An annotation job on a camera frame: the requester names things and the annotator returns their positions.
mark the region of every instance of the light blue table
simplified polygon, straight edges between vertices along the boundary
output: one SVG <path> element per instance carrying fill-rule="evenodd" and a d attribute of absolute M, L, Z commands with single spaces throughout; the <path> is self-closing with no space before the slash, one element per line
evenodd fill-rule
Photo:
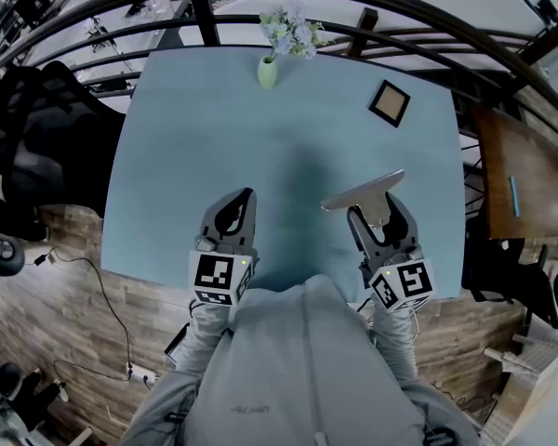
<path fill-rule="evenodd" d="M 407 74 L 330 56 L 280 57 L 259 87 L 262 48 L 150 55 L 128 110 L 108 193 L 101 265 L 178 287 L 205 210 L 242 187 L 258 197 L 255 281 L 271 288 L 322 272 L 349 300 L 362 260 L 345 212 L 324 198 L 403 168 L 393 190 L 418 222 L 439 297 L 458 295 L 464 190 L 449 91 Z M 370 112 L 384 79 L 410 97 L 395 129 Z"/>

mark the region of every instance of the zipper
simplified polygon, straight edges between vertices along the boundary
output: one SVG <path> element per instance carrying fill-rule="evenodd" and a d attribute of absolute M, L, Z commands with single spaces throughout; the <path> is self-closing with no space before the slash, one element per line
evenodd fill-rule
<path fill-rule="evenodd" d="M 308 386 L 308 399 L 310 401 L 310 414 L 312 418 L 312 430 L 314 431 L 314 443 L 316 446 L 328 446 L 326 434 L 323 431 L 323 421 L 318 407 L 318 384 L 316 383 L 316 373 L 314 361 L 312 359 L 312 340 L 310 339 L 310 322 L 308 315 L 308 305 L 306 297 L 308 290 L 306 284 L 302 286 L 301 295 L 301 317 L 302 317 L 302 345 L 304 350 L 304 372 Z"/>

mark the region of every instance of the sleeve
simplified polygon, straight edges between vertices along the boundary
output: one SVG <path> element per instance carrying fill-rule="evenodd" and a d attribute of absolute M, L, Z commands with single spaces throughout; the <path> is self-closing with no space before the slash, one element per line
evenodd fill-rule
<path fill-rule="evenodd" d="M 372 336 L 382 358 L 399 383 L 418 378 L 410 311 L 389 313 L 376 294 Z"/>
<path fill-rule="evenodd" d="M 458 406 L 436 388 L 418 379 L 416 351 L 413 345 L 411 312 L 389 313 L 376 295 L 374 301 L 375 345 L 399 382 L 399 386 L 425 418 L 426 431 L 449 429 L 457 444 L 474 446 L 479 437 Z"/>
<path fill-rule="evenodd" d="M 164 374 L 140 405 L 120 445 L 163 444 L 179 433 L 192 408 L 197 386 L 205 374 L 223 333 L 230 309 L 204 304 L 193 310 L 193 319 L 176 352 L 176 371 Z"/>

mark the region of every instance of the power strip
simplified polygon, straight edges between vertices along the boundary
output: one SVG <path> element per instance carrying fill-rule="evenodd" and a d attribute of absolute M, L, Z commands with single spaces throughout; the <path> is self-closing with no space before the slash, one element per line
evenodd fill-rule
<path fill-rule="evenodd" d="M 146 382 L 148 384 L 154 385 L 155 380 L 157 380 L 157 372 L 155 370 L 150 370 L 147 367 L 143 367 L 142 365 L 138 365 L 136 363 L 130 363 L 132 365 L 132 374 L 130 378 L 136 378 L 141 383 Z"/>

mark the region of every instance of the small vase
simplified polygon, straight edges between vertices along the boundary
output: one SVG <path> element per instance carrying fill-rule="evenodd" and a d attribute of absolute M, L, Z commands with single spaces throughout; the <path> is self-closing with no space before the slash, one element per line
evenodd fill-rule
<path fill-rule="evenodd" d="M 267 62 L 269 59 L 265 56 L 259 63 L 259 83 L 265 89 L 271 89 L 277 82 L 277 61 Z"/>

